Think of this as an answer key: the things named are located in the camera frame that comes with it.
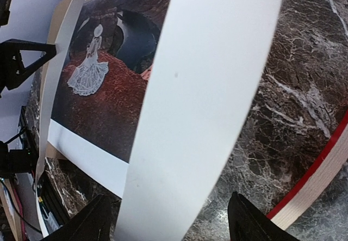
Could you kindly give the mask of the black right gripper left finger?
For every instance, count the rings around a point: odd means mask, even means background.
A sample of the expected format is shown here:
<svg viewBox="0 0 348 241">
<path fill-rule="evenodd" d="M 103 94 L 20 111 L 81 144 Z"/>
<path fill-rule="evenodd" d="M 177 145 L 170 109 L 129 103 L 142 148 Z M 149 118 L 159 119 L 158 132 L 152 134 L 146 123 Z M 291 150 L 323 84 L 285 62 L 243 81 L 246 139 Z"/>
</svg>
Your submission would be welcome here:
<svg viewBox="0 0 348 241">
<path fill-rule="evenodd" d="M 45 241 L 105 241 L 109 240 L 111 201 L 99 194 L 67 224 L 45 237 Z"/>
</svg>

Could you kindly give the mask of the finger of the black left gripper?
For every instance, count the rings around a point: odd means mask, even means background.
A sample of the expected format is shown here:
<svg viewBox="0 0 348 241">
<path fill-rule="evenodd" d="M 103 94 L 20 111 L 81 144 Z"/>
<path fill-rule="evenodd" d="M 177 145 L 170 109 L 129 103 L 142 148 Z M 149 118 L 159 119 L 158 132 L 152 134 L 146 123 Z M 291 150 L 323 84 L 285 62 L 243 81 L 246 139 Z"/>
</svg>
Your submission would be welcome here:
<svg viewBox="0 0 348 241">
<path fill-rule="evenodd" d="M 18 39 L 1 43 L 1 90 L 18 88 L 56 55 L 54 44 Z"/>
</svg>

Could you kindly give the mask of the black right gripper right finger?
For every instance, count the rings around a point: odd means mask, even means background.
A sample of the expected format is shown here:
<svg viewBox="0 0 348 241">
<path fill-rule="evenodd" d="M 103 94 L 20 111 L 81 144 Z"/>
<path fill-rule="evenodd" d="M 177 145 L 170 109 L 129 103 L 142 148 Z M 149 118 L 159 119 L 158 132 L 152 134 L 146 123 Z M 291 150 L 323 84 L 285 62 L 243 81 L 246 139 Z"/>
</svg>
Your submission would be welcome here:
<svg viewBox="0 0 348 241">
<path fill-rule="evenodd" d="M 228 224 L 231 241 L 298 241 L 237 192 L 228 203 Z"/>
</svg>

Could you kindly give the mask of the canyon photo print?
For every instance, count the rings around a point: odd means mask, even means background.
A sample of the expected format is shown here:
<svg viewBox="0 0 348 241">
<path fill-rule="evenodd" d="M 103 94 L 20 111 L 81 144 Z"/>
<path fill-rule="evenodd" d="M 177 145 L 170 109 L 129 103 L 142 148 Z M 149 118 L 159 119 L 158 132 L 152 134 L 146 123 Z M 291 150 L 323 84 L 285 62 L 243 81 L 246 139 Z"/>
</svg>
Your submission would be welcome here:
<svg viewBox="0 0 348 241">
<path fill-rule="evenodd" d="M 48 142 L 118 197 L 170 0 L 85 0 Z"/>
</svg>

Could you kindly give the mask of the red wooden picture frame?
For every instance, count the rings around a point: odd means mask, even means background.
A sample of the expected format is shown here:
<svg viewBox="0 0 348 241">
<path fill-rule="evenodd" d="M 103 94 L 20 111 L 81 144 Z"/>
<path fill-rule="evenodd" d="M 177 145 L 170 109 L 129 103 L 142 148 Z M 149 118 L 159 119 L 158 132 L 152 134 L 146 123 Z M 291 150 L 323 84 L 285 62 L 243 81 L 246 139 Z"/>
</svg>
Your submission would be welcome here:
<svg viewBox="0 0 348 241">
<path fill-rule="evenodd" d="M 324 149 L 291 191 L 267 214 L 286 230 L 321 195 L 347 161 L 347 114 Z"/>
</svg>

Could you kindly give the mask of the white photo mat board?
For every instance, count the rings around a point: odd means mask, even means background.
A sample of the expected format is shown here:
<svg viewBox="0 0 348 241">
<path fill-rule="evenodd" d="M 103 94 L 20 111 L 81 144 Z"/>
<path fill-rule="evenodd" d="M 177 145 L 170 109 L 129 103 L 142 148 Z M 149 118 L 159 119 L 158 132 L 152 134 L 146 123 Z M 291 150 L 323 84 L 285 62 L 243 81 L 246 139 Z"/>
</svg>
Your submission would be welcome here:
<svg viewBox="0 0 348 241">
<path fill-rule="evenodd" d="M 129 163 L 67 148 L 121 195 L 116 240 L 181 240 L 239 136 L 282 0 L 171 0 Z"/>
</svg>

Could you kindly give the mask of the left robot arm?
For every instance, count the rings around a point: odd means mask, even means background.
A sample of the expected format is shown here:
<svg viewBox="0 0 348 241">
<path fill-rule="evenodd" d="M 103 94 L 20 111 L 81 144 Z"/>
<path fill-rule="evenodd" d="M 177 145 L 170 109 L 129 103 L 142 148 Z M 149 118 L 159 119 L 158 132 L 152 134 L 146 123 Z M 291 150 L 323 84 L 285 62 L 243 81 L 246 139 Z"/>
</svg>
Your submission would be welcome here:
<svg viewBox="0 0 348 241">
<path fill-rule="evenodd" d="M 21 51 L 39 51 L 43 53 L 39 59 L 25 67 Z M 10 39 L 1 43 L 1 90 L 13 90 L 24 83 L 45 63 L 57 54 L 55 45 L 38 42 Z M 6 142 L 1 141 L 1 178 L 9 178 L 16 173 L 32 172 L 38 161 L 38 155 L 31 150 L 10 150 L 8 145 L 27 132 L 24 127 Z"/>
</svg>

